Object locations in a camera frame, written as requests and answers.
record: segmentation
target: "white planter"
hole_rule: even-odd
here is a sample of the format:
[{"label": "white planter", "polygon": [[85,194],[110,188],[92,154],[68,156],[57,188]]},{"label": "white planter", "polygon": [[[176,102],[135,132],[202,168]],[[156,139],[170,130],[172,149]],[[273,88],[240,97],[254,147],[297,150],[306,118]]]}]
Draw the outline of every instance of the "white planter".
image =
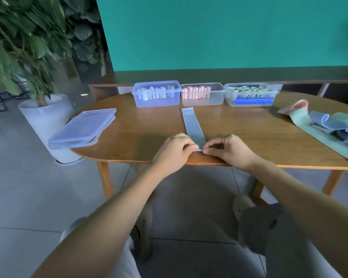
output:
[{"label": "white planter", "polygon": [[58,162],[66,164],[81,159],[69,149],[49,149],[48,139],[66,124],[74,111],[65,94],[51,94],[51,100],[45,97],[45,101],[48,105],[41,107],[37,100],[25,100],[19,104],[19,109]]}]

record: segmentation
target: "pink fabric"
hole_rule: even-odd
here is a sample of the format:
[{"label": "pink fabric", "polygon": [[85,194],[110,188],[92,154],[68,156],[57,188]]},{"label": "pink fabric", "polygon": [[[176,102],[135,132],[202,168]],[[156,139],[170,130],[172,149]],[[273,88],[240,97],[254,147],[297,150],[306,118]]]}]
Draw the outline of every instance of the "pink fabric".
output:
[{"label": "pink fabric", "polygon": [[289,106],[287,106],[285,108],[282,108],[282,109],[280,109],[277,112],[280,113],[280,114],[289,116],[290,112],[292,112],[293,110],[296,110],[296,109],[300,109],[302,107],[304,107],[308,111],[308,101],[306,101],[305,99],[298,100],[294,104],[289,105]]}]

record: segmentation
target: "green wall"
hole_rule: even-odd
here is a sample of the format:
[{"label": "green wall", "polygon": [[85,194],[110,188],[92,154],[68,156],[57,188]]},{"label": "green wall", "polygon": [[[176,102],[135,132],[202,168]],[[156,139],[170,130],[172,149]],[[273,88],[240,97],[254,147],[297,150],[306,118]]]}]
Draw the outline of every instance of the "green wall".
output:
[{"label": "green wall", "polygon": [[97,0],[113,68],[348,65],[348,0]]}]

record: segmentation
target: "wooden table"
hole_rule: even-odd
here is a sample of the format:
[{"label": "wooden table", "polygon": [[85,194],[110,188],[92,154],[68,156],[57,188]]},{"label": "wooden table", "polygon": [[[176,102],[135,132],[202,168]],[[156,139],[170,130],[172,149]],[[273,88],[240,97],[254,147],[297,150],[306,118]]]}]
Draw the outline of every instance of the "wooden table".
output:
[{"label": "wooden table", "polygon": [[[348,159],[323,145],[295,126],[289,117],[277,113],[299,99],[309,102],[309,110],[328,114],[348,113],[348,105],[309,94],[284,92],[276,96],[271,107],[230,107],[223,105],[194,107],[196,117],[209,140],[218,133],[238,135],[255,153],[280,168],[332,170],[323,193],[330,195],[342,173],[348,170]],[[177,106],[136,108],[133,96],[113,96],[86,107],[85,110],[117,108],[116,119],[102,133],[97,144],[74,148],[75,153],[97,161],[104,195],[113,195],[108,162],[150,163],[167,139],[186,132],[181,108]],[[194,152],[188,165],[227,166],[223,160]],[[253,192],[258,203],[263,185]]]}]

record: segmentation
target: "shoe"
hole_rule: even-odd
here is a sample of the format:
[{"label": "shoe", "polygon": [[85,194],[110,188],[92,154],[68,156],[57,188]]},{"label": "shoe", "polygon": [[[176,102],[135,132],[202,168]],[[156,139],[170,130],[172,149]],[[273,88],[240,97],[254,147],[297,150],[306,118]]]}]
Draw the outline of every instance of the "shoe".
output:
[{"label": "shoe", "polygon": [[148,231],[152,224],[152,218],[152,207],[149,203],[146,203],[130,233],[134,242],[132,253],[136,260],[147,260],[151,254]]},{"label": "shoe", "polygon": [[235,199],[233,200],[232,208],[237,220],[240,221],[242,211],[247,208],[252,208],[254,206],[255,204],[253,203],[253,201],[250,199],[249,196],[237,195]]}]

